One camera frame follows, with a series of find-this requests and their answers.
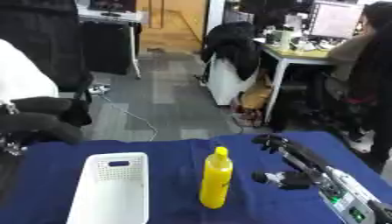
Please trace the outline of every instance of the table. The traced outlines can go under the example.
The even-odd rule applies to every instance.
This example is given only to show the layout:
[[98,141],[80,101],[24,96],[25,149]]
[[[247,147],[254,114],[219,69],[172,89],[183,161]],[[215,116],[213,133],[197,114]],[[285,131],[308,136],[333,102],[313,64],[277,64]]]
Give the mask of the table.
[[[335,167],[351,173],[377,198],[392,202],[392,188],[342,143],[324,132],[288,132],[285,136],[314,149]],[[253,135],[210,140],[121,143],[93,141],[70,146],[40,143],[25,155],[17,183],[0,221],[12,224],[65,224],[85,159],[92,154],[143,151],[149,157],[150,224],[340,224],[316,189],[283,191],[251,179],[257,170],[287,171],[281,155],[261,152]],[[227,203],[219,210],[198,200],[204,159],[215,145],[229,148],[234,173]]]
[[327,59],[328,51],[314,50],[298,54],[292,50],[282,52],[276,46],[265,44],[262,44],[262,49],[271,57],[278,60],[274,80],[272,82],[273,89],[264,117],[264,121],[268,123],[271,118],[272,109],[277,102],[282,80],[284,79],[284,73],[290,64],[326,66],[332,65],[332,63]]
[[141,24],[143,20],[143,13],[130,12],[125,13],[116,12],[116,14],[121,15],[120,17],[108,17],[103,16],[104,11],[99,10],[89,10],[87,6],[78,4],[78,14],[81,22],[97,22],[97,23],[108,23],[117,25],[128,25],[129,35],[130,35],[130,57],[132,59],[132,65],[135,68],[136,78],[141,79],[141,73],[139,68],[139,63],[137,60],[137,49],[136,49],[136,39],[135,39],[135,27],[133,24]]

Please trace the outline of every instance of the robotic arm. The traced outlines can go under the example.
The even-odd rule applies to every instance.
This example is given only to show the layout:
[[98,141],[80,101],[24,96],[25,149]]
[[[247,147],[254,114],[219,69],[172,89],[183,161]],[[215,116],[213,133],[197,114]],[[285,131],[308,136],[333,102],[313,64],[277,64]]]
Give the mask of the robotic arm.
[[277,174],[254,172],[259,183],[274,183],[285,190],[318,188],[325,204],[346,224],[392,223],[392,206],[381,203],[352,176],[331,167],[322,157],[300,143],[281,136],[262,135],[253,140],[262,151],[280,152],[283,161],[297,171]]

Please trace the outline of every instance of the black jacket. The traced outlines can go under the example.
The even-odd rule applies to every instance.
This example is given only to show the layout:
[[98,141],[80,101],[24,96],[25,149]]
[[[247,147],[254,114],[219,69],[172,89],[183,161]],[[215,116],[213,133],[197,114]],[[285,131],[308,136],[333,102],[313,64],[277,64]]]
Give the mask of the black jacket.
[[253,41],[256,28],[248,22],[221,24],[206,37],[201,59],[208,62],[214,53],[217,59],[228,59],[241,80],[247,80],[258,68],[260,48]]

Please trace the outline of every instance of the bottle cap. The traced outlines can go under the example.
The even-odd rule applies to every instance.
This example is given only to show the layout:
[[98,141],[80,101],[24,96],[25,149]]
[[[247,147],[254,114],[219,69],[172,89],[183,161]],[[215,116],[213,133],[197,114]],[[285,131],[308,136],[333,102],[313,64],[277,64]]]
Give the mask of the bottle cap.
[[216,147],[215,154],[226,158],[228,156],[228,149],[226,147],[222,147],[222,146]]

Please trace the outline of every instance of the white cloth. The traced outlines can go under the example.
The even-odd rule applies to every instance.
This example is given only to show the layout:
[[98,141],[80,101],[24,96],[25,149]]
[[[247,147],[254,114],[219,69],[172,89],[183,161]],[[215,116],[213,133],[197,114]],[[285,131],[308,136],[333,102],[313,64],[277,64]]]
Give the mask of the white cloth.
[[59,89],[21,51],[0,39],[0,100],[38,96],[59,97]]

